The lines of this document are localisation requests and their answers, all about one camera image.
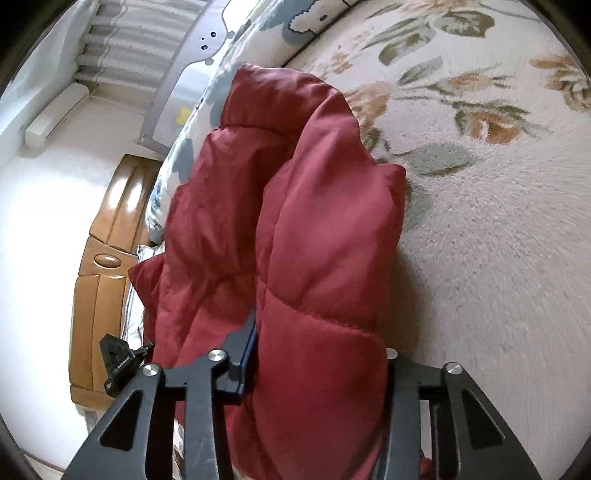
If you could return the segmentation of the red puffer jacket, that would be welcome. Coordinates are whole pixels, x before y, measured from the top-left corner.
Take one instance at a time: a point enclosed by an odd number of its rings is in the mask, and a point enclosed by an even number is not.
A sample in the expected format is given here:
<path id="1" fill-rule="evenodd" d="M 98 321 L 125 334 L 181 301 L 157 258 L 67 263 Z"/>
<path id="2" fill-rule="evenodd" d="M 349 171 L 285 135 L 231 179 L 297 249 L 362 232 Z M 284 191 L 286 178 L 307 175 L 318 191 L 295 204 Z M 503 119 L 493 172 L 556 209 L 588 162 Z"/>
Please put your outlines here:
<path id="1" fill-rule="evenodd" d="M 175 192 L 164 250 L 129 273 L 173 368 L 256 315 L 259 368 L 226 411 L 252 479 L 366 479 L 387 385 L 382 330 L 406 171 L 377 162 L 339 90 L 245 65 Z"/>

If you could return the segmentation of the striped white pillow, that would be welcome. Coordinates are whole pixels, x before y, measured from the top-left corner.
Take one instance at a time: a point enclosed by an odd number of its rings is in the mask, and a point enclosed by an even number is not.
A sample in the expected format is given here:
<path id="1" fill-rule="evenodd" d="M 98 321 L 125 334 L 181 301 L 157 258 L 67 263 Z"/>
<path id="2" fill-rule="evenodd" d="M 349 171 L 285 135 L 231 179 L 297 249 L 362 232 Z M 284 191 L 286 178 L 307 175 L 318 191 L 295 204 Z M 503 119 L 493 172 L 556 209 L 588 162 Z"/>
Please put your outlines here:
<path id="1" fill-rule="evenodd" d="M 143 345 L 144 305 L 135 288 L 129 284 L 123 307 L 120 338 L 126 341 L 132 350 Z"/>

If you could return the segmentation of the wooden headboard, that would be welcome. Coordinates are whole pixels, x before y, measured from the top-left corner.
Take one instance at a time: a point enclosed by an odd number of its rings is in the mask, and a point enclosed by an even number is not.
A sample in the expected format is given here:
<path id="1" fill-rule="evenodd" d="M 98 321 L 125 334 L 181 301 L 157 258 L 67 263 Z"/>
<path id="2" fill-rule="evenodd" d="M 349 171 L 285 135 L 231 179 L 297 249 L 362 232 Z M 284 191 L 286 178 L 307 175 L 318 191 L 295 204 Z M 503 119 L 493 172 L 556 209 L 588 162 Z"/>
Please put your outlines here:
<path id="1" fill-rule="evenodd" d="M 161 163 L 126 154 L 89 229 L 75 282 L 69 358 L 70 396 L 80 408 L 105 411 L 106 370 L 100 339 L 122 332 L 128 270 L 148 243 L 144 215 Z"/>

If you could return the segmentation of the white air conditioner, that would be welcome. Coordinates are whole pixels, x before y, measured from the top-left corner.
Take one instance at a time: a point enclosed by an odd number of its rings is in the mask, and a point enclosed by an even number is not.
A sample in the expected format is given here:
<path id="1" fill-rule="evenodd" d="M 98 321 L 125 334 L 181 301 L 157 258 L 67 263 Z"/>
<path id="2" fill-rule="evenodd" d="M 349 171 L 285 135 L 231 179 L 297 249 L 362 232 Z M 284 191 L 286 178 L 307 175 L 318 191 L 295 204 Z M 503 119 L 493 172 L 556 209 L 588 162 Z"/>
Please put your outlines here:
<path id="1" fill-rule="evenodd" d="M 29 149 L 44 150 L 50 137 L 69 115 L 89 96 L 89 89 L 73 82 L 57 95 L 29 124 L 24 133 L 24 143 Z"/>

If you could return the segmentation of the white blue patterned duvet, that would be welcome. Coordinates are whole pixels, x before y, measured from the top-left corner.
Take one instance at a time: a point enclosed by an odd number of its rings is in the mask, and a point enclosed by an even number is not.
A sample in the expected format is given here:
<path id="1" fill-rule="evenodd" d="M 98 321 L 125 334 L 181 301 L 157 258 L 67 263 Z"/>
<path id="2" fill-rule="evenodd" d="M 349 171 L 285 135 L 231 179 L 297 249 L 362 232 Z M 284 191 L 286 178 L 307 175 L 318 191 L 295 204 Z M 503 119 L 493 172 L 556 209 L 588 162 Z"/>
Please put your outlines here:
<path id="1" fill-rule="evenodd" d="M 163 148 L 163 165 L 145 212 L 152 243 L 163 241 L 171 199 L 176 189 L 188 181 L 205 136 L 221 120 L 221 110 L 236 71 L 246 64 L 260 67 L 287 64 L 355 5 L 354 1 L 260 1 L 228 44 L 211 41 L 221 50 L 221 60 L 202 88 L 197 105 L 188 110 L 188 118 L 176 139 L 170 147 Z"/>

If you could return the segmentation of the striped grey curtain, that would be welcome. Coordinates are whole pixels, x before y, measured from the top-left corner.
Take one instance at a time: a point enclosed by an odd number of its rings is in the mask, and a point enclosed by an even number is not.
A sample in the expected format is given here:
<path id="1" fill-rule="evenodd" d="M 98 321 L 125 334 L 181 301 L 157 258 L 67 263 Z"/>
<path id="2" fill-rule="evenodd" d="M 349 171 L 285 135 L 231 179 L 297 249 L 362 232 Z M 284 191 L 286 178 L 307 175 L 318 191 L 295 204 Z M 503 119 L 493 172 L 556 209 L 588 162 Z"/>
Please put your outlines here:
<path id="1" fill-rule="evenodd" d="M 154 94 L 204 1 L 94 1 L 75 79 Z"/>

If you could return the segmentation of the floral cream bed blanket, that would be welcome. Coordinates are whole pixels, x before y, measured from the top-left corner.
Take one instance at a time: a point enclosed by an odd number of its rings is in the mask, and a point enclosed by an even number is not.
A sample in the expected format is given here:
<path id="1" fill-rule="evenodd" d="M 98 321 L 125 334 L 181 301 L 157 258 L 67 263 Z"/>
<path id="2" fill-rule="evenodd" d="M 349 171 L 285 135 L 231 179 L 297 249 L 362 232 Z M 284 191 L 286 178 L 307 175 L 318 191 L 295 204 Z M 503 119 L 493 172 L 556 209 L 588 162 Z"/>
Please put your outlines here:
<path id="1" fill-rule="evenodd" d="M 590 434 L 590 81 L 518 1 L 363 1 L 291 62 L 407 171 L 390 345 L 464 365 L 541 476 Z"/>

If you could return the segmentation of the grey bed guard rail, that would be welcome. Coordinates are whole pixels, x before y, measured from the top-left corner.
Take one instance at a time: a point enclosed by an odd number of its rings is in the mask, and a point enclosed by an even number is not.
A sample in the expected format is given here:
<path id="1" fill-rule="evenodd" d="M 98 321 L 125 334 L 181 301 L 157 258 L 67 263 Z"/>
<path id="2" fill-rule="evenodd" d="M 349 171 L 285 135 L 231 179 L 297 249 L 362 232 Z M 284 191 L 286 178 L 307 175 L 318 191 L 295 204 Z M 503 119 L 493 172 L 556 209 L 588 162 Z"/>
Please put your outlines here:
<path id="1" fill-rule="evenodd" d="M 198 103 L 211 77 L 214 56 L 228 39 L 226 7 L 226 1 L 206 2 L 188 28 L 147 108 L 139 133 L 141 146 L 160 155 L 168 153 L 182 110 Z"/>

